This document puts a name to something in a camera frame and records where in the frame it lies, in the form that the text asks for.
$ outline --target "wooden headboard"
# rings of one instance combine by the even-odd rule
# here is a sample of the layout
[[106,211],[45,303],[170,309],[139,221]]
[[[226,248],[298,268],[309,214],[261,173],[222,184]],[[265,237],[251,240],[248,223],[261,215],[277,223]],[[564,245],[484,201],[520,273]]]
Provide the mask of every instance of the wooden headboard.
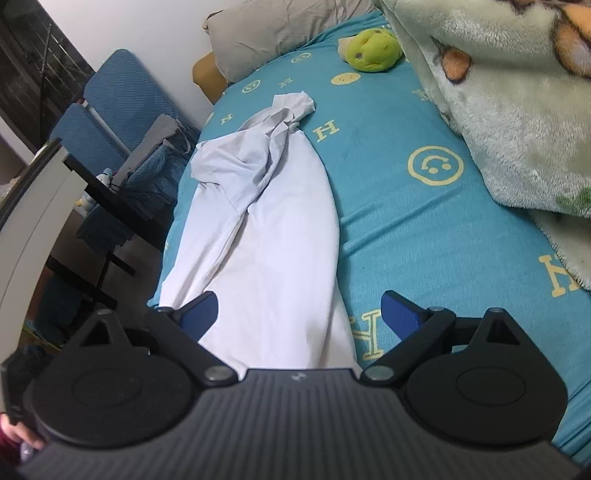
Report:
[[228,82],[217,69],[213,52],[205,55],[193,66],[193,81],[199,85],[211,103],[216,103],[228,88]]

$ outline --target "ribbed black surface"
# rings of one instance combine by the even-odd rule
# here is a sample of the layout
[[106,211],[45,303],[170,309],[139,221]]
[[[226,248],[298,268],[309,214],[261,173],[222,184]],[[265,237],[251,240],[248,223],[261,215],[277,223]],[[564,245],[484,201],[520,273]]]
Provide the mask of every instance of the ribbed black surface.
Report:
[[577,474],[548,444],[492,453],[418,427],[396,395],[349,371],[250,371],[209,390],[180,425],[144,445],[76,452],[51,445],[30,479],[558,480]]

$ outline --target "stuffed toy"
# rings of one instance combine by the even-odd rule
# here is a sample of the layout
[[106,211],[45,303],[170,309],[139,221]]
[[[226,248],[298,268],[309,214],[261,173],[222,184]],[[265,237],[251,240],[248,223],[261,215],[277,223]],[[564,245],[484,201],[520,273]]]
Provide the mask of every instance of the stuffed toy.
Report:
[[339,55],[360,72],[383,72],[402,57],[398,39],[385,28],[368,28],[339,39]]
[[[103,173],[99,173],[96,178],[106,187],[111,185],[111,178],[113,177],[113,170],[106,168]],[[76,206],[82,208],[85,212],[90,212],[96,205],[96,200],[88,195],[86,192],[82,193],[82,197],[76,201]]]

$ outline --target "green plush toy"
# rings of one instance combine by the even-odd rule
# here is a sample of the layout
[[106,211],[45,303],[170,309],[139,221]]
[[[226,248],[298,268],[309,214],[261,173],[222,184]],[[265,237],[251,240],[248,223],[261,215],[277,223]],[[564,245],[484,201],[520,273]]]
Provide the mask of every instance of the green plush toy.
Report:
[[368,28],[339,39],[339,55],[360,72],[383,72],[402,57],[398,39],[385,28]]

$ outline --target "blue towel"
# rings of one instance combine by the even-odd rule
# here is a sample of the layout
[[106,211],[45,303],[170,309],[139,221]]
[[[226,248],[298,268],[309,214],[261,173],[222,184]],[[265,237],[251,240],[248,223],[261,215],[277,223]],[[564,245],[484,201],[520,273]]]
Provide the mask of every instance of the blue towel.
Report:
[[[168,141],[170,144],[158,147],[118,190],[119,197],[147,220],[167,207],[174,207],[178,183],[194,150],[192,143],[189,153],[183,153],[186,142],[182,134]],[[129,227],[100,205],[88,213],[76,234],[99,255],[124,245],[133,235]]]

